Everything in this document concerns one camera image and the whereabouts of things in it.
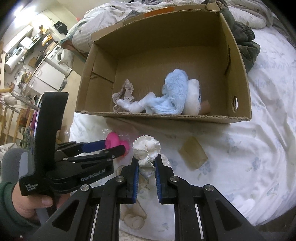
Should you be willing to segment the dark green forearm sleeve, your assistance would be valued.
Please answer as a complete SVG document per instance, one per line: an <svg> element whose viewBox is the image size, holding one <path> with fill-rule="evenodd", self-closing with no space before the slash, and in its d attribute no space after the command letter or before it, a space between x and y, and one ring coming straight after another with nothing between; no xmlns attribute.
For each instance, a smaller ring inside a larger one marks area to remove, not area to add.
<svg viewBox="0 0 296 241"><path fill-rule="evenodd" d="M25 219L16 212L11 197L15 185L1 183L1 240L16 240L40 227L38 220Z"/></svg>

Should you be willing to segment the person left hand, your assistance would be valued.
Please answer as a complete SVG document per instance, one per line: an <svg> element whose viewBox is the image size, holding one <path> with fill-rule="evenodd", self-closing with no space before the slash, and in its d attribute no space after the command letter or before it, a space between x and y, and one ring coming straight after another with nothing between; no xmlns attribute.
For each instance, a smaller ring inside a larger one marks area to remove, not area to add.
<svg viewBox="0 0 296 241"><path fill-rule="evenodd" d="M18 214L28 220L38 220L37 209L50 208L54 205L52 197L46 195L22 196L17 182L12 192L12 203Z"/></svg>

